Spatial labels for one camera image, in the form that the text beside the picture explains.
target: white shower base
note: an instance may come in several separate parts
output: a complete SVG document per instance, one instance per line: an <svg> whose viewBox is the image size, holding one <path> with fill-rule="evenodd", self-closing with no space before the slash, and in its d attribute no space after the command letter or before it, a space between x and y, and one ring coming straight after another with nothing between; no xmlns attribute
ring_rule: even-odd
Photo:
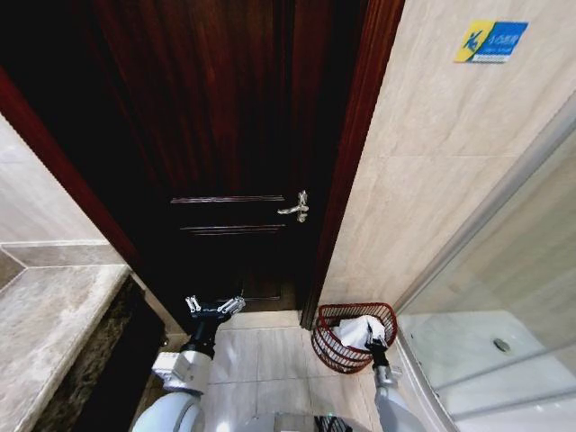
<svg viewBox="0 0 576 432"><path fill-rule="evenodd" d="M498 369L456 385L442 385L525 356L544 347L512 314L504 310L401 315L400 327L445 409L462 432L573 431L576 399L480 414L543 393L576 388L576 377L554 355ZM492 343L510 345L503 353Z"/></svg>

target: door lever handle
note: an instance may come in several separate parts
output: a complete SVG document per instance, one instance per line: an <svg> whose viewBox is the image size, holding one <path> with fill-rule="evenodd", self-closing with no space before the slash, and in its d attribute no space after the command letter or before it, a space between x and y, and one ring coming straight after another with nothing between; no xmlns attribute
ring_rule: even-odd
<svg viewBox="0 0 576 432"><path fill-rule="evenodd" d="M292 214L298 213L296 215L296 220L298 222L306 221L306 216L308 216L307 211L310 209L306 202L308 201L308 195L306 191L298 193L298 205L290 207L289 209L278 209L278 214Z"/></svg>

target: sticker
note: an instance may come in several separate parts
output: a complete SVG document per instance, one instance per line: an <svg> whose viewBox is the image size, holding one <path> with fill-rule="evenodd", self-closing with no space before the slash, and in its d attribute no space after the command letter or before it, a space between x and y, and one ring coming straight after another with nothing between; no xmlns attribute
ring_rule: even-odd
<svg viewBox="0 0 576 432"><path fill-rule="evenodd" d="M454 61L504 63L527 26L527 22L474 21L464 35Z"/></svg>

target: wooden door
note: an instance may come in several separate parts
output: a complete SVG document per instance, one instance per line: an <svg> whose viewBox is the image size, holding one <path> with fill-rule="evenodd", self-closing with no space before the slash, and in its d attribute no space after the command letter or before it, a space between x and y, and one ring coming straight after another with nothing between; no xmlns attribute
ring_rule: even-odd
<svg viewBox="0 0 576 432"><path fill-rule="evenodd" d="M243 293L249 310L310 297L368 3L94 0L4 15L22 35L3 46L8 76L184 326L186 295ZM379 6L386 28L399 5ZM279 214L301 191L306 220Z"/></svg>

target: marble edge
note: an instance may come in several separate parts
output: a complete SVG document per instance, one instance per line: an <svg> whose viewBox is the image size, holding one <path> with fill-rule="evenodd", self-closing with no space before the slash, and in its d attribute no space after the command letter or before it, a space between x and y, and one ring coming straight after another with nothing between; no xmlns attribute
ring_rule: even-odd
<svg viewBox="0 0 576 432"><path fill-rule="evenodd" d="M0 246L9 248L35 248L37 246L106 246L108 240L80 239L80 240L45 240L45 241L2 241Z"/></svg>
<svg viewBox="0 0 576 432"><path fill-rule="evenodd" d="M98 240L0 243L0 250L30 268L126 264L110 243Z"/></svg>
<svg viewBox="0 0 576 432"><path fill-rule="evenodd" d="M105 300L102 302L101 307L94 312L92 319L88 325L76 335L70 345L69 350L62 356L63 361L55 368L48 380L42 385L36 399L31 403L30 407L26 410L25 414L22 415L22 419L14 429L14 431L30 431L33 429L34 425L40 418L41 413L47 407L50 399L56 392L60 383L70 370L70 367L74 364L77 356L82 351L82 348L86 344L90 335L94 332L96 326L112 304L112 301L118 291L121 289L123 284L126 282L128 277L130 277L131 269L125 264L112 264L112 265L102 265L102 267L109 266L119 266L124 267L121 272L119 272L116 280L113 282L113 288L106 295Z"/></svg>

